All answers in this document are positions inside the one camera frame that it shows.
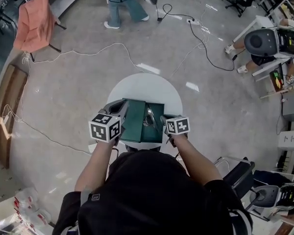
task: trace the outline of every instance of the gray panel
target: gray panel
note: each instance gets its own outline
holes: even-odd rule
[[[294,121],[294,91],[283,94],[283,99],[286,101],[283,103],[282,115],[288,121]]]

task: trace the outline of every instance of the black shirt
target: black shirt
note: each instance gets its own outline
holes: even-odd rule
[[[64,197],[53,235],[76,220],[82,235],[233,234],[229,209],[241,210],[252,224],[223,180],[202,186],[168,154],[123,153],[111,164],[105,184],[82,207],[80,192]]]

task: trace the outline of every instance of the black shorts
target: black shorts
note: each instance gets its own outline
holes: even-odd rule
[[[276,59],[274,56],[270,56],[270,57],[261,57],[261,56],[255,56],[255,55],[250,55],[250,56],[252,61],[258,66],[272,62],[273,60]]]

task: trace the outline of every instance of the white box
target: white box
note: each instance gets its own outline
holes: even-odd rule
[[[278,148],[294,151],[294,131],[283,131],[280,133]]]
[[[121,118],[98,113],[89,121],[89,133],[92,139],[110,142],[121,134]]]
[[[188,117],[175,117],[166,120],[166,126],[169,134],[183,134],[190,132],[190,121]]]

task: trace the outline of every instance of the power strip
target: power strip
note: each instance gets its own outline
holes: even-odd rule
[[[192,24],[192,25],[200,25],[200,22],[197,19],[195,19],[195,21],[193,21],[191,19],[186,19],[186,22],[188,24]]]

